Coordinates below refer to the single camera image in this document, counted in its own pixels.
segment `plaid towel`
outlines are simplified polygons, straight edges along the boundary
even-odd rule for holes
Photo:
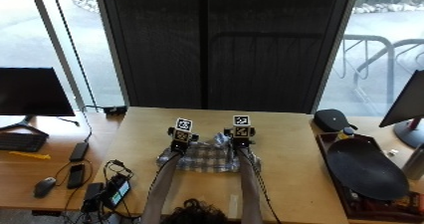
[[[168,147],[158,156],[157,165],[162,166],[172,157],[172,148]],[[261,159],[249,152],[249,158],[261,171]],[[197,172],[238,172],[238,156],[234,155],[229,138],[218,133],[207,142],[192,142],[186,155],[181,158],[177,169]]]

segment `black plate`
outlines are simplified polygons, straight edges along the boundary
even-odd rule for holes
[[[342,184],[378,200],[394,200],[410,191],[407,177],[371,142],[346,138],[327,151],[328,167]]]

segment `computer mouse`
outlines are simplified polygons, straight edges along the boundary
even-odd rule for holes
[[[51,190],[53,189],[56,185],[56,178],[48,177],[44,180],[39,181],[35,186],[35,197],[43,198],[45,197]]]

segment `keyboard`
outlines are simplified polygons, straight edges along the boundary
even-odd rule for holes
[[[47,138],[39,133],[0,132],[0,150],[36,152]]]

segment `monitor stand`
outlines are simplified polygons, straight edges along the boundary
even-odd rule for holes
[[[424,124],[420,124],[420,117],[412,120],[398,122],[394,131],[400,140],[416,148],[424,142]]]
[[[32,130],[35,132],[39,132],[39,133],[49,136],[49,134],[47,132],[41,131],[40,129],[37,129],[36,127],[29,125],[31,118],[33,118],[33,116],[32,115],[27,115],[20,122],[16,122],[15,124],[11,124],[11,125],[0,127],[0,131],[7,130],[7,129],[12,129],[12,128],[24,127],[24,128],[28,128],[29,130]]]

